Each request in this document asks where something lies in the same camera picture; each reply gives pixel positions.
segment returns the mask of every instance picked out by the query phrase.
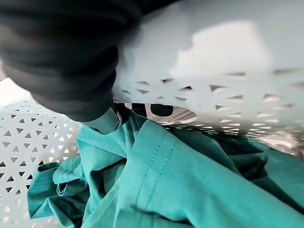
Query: dark gray fabric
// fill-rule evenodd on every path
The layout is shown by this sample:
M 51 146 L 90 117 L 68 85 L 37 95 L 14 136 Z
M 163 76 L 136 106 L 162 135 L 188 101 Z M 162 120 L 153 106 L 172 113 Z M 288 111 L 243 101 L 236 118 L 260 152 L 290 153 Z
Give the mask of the dark gray fabric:
M 1 0 L 4 71 L 45 107 L 89 122 L 113 105 L 117 42 L 175 0 Z

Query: clothing pile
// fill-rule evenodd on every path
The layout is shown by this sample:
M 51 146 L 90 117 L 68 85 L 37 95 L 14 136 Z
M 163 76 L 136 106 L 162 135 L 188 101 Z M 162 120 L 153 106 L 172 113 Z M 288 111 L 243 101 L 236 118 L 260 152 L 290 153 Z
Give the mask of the clothing pile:
M 134 113 L 83 127 L 80 156 L 42 165 L 31 218 L 63 228 L 303 228 L 304 163 L 253 139 L 166 130 Z

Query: perforated basket wall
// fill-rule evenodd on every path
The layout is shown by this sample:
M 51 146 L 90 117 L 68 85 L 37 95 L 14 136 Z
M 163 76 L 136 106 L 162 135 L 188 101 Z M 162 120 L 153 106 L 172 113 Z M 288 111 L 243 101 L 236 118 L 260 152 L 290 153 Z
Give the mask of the perforated basket wall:
M 303 9 L 302 0 L 187 0 L 161 9 L 120 45 L 115 101 L 182 107 L 189 111 L 148 116 L 301 157 Z M 2 87 L 9 97 L 0 104 L 18 91 Z M 55 228 L 53 217 L 29 220 L 26 193 L 39 164 L 78 155 L 80 125 L 23 96 L 0 107 L 0 227 Z
M 56 219 L 29 220 L 26 194 L 37 167 L 76 156 L 80 124 L 34 101 L 0 112 L 0 227 L 58 227 Z

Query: laundry basket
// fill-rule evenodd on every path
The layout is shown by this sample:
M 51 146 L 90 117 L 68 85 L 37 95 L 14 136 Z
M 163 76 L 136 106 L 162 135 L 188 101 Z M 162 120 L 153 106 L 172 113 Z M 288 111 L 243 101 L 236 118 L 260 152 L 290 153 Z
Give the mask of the laundry basket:
M 190 118 L 160 122 L 301 158 L 303 9 L 302 0 L 188 0 L 148 15 L 120 45 L 114 99 L 181 107 Z M 29 220 L 26 193 L 40 164 L 78 155 L 79 128 L 0 82 L 0 227 L 58 227 L 54 217 Z

